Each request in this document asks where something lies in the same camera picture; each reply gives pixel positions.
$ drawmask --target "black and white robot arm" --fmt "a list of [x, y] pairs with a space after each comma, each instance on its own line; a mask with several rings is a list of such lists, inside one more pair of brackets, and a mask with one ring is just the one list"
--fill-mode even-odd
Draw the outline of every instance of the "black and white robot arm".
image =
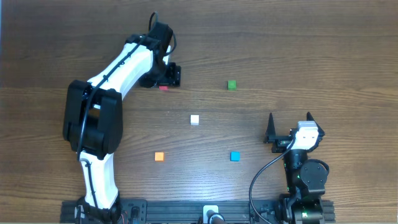
[[179, 86], [181, 68], [169, 63], [172, 37], [173, 30], [156, 17], [148, 34], [128, 38], [120, 55], [104, 71], [87, 82], [75, 80], [68, 87], [63, 137], [78, 154], [86, 185], [75, 216], [89, 213], [113, 223], [119, 219], [113, 157], [123, 134], [121, 102], [137, 81], [148, 88]]

